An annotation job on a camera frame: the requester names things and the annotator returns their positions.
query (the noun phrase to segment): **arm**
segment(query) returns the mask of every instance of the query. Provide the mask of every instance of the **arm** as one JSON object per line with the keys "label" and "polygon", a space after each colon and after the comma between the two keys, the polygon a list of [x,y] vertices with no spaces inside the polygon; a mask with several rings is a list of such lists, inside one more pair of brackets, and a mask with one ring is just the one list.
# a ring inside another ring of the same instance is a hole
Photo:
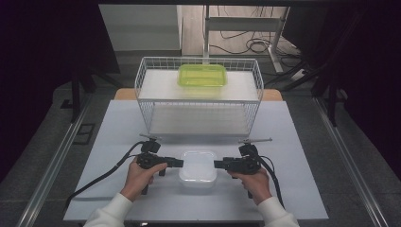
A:
{"label": "arm", "polygon": [[257,210],[265,221],[265,227],[293,227],[299,226],[297,219],[287,212],[277,198],[270,192],[269,176],[264,168],[260,168],[253,175],[244,175],[228,172],[231,176],[242,181],[245,189],[253,195]]}
{"label": "arm", "polygon": [[96,209],[86,221],[85,227],[124,227],[124,218],[131,210],[132,202],[141,195],[147,184],[153,183],[153,174],[166,167],[167,164],[159,164],[150,169],[143,169],[134,159],[130,163],[127,180],[121,192],[117,193],[108,205]]}

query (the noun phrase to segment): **white plastic container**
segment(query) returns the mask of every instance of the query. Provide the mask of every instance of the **white plastic container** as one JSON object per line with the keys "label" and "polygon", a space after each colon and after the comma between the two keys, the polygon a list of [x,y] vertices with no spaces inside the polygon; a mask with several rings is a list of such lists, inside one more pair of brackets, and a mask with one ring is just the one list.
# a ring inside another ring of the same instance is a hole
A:
{"label": "white plastic container", "polygon": [[179,173],[183,186],[212,188],[218,177],[214,164],[216,158],[216,154],[211,150],[189,150],[183,153],[183,167]]}

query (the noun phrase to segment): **metal frame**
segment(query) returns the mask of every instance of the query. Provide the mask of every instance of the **metal frame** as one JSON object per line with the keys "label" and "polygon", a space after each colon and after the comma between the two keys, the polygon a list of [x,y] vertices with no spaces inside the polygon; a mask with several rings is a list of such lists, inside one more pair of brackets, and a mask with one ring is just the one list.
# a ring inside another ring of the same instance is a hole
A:
{"label": "metal frame", "polygon": [[36,217],[39,215],[39,212],[44,205],[44,200],[46,199],[53,185],[53,182],[56,180],[57,174],[60,171],[65,156],[67,155],[68,150],[73,143],[74,137],[78,132],[83,117],[86,115],[86,111],[88,110],[91,99],[91,94],[86,95],[86,97],[83,99],[82,110],[79,113],[77,120],[74,123],[71,123],[67,133],[61,141],[59,148],[53,155],[44,175],[38,183],[35,192],[31,196],[29,203],[27,204],[26,209],[21,215],[20,220],[18,221],[16,226],[26,227],[32,226],[34,224]]}
{"label": "metal frame", "polygon": [[274,38],[268,47],[269,55],[277,73],[283,72],[276,49],[288,15],[286,7],[280,18],[246,18],[246,17],[210,17],[209,6],[206,6],[204,18],[203,57],[209,58],[209,31],[267,31],[274,32]]}
{"label": "metal frame", "polygon": [[375,195],[369,188],[368,184],[366,184],[363,179],[362,174],[357,168],[357,164],[355,163],[350,150],[345,145],[345,142],[342,140],[339,130],[337,127],[333,127],[330,123],[330,119],[325,114],[327,112],[325,105],[321,98],[313,98],[319,113],[321,114],[324,125],[327,127],[327,130],[332,138],[337,151],[339,152],[340,158],[344,162],[344,166],[347,169],[352,182],[354,183],[355,188],[357,189],[358,194],[362,198],[362,201],[368,211],[369,216],[372,219],[372,222],[377,227],[389,226],[387,220],[384,217],[381,208],[375,199]]}

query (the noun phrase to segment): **person's right hand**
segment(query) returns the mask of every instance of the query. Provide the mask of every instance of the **person's right hand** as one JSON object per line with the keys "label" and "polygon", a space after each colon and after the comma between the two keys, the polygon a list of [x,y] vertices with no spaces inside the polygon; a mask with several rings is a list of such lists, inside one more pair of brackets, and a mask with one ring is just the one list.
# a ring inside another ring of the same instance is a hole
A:
{"label": "person's right hand", "polygon": [[232,177],[242,181],[245,189],[253,195],[253,201],[256,205],[271,197],[269,188],[269,176],[265,168],[261,167],[255,174],[246,175],[237,172],[227,171]]}

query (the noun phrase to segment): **white table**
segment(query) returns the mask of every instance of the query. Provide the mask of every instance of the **white table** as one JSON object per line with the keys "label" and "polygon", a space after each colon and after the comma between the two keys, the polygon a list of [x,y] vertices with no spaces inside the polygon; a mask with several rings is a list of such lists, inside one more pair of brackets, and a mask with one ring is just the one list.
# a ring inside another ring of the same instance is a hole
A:
{"label": "white table", "polygon": [[[97,135],[90,157],[79,180],[81,188],[112,168],[147,133],[136,101],[113,100]],[[275,166],[286,209],[298,219],[327,218],[297,132],[284,101],[263,101],[251,138],[272,138],[256,143],[260,155],[268,156]],[[160,156],[180,158],[191,149],[208,149],[222,157],[240,157],[238,138],[164,138]],[[136,148],[132,153],[139,153]],[[64,220],[82,221],[98,207],[106,205],[125,182],[129,160],[109,178],[72,200]],[[169,168],[164,177],[155,176],[148,194],[135,202],[127,220],[144,222],[260,221],[253,201],[248,199],[240,180],[218,169],[215,186],[208,190],[184,188],[178,168]],[[275,194],[273,182],[270,184]]]}

